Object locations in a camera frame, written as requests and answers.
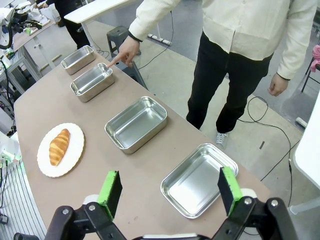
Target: sneaker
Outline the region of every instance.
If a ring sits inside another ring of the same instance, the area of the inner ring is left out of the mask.
[[[216,132],[216,145],[224,150],[227,145],[228,133]]]

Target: stainless steel container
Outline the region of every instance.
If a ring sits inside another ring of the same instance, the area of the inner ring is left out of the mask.
[[[63,59],[61,62],[61,66],[67,71],[69,75],[72,75],[95,59],[96,55],[94,53],[94,50],[90,46],[86,45]]]
[[[132,154],[166,126],[167,115],[163,106],[143,96],[108,121],[104,129],[119,149]]]
[[[220,196],[220,168],[229,166],[235,176],[238,165],[210,143],[198,146],[162,181],[164,197],[185,217],[195,219]]]
[[[76,78],[70,85],[73,93],[81,102],[88,102],[115,82],[112,69],[99,63]]]

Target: gray stool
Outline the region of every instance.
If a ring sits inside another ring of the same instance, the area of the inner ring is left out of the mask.
[[[137,65],[135,64],[135,62],[132,62],[132,67],[129,67],[127,65],[125,65],[122,61],[117,62],[116,67],[119,68],[122,72],[124,72],[125,74],[127,74],[130,78],[132,78],[133,80],[135,80],[138,84],[140,84],[142,87],[144,87],[145,89],[148,90],[144,79],[142,78],[139,69],[137,68]]]
[[[119,53],[119,48],[121,44],[124,43],[128,35],[129,35],[129,29],[126,28],[125,26],[117,26],[111,31],[107,32],[106,38],[108,41],[110,54],[112,58],[114,58],[117,55],[115,51],[118,51]]]

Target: croissant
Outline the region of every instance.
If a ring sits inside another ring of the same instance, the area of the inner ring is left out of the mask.
[[[49,158],[53,166],[57,166],[68,149],[70,140],[70,132],[68,129],[63,129],[50,143]]]

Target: black pants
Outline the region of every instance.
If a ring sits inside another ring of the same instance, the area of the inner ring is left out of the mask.
[[[80,23],[74,23],[72,21],[66,20],[65,15],[73,12],[74,10],[77,9],[76,7],[76,1],[74,0],[68,0],[68,1],[59,1],[55,3],[55,8],[60,14],[60,17],[62,21],[65,24],[66,29],[68,30],[70,36],[76,43],[77,49],[89,45],[90,42],[85,34],[85,32],[82,30],[81,32],[77,32],[79,28],[81,28]]]
[[[255,61],[240,54],[227,53],[202,33],[186,120],[200,129],[205,121],[209,102],[229,73],[228,97],[216,121],[216,129],[222,134],[232,131],[238,118],[245,112],[248,97],[268,74],[271,58],[272,55]]]

